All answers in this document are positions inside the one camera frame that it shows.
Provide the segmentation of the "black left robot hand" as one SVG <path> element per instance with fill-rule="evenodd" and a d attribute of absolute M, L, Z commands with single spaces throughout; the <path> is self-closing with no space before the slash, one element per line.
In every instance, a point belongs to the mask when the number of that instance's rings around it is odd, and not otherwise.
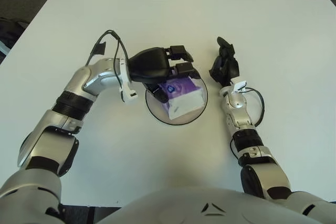
<path fill-rule="evenodd" d="M 129 59 L 129 74 L 132 81 L 142 83 L 159 102 L 167 103 L 168 94 L 160 84 L 186 77 L 200 79 L 199 72 L 192 65 L 193 61 L 183 45 L 153 47 Z"/>

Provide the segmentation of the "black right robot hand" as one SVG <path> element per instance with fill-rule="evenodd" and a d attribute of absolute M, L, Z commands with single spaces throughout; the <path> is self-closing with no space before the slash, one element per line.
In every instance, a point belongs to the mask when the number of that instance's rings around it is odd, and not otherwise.
<path fill-rule="evenodd" d="M 219 45 L 218 56 L 209 70 L 209 74 L 222 87 L 226 87 L 230 85 L 232 78 L 239 77 L 239 65 L 234 57 L 233 44 L 228 43 L 222 37 L 217 37 L 217 43 Z"/>

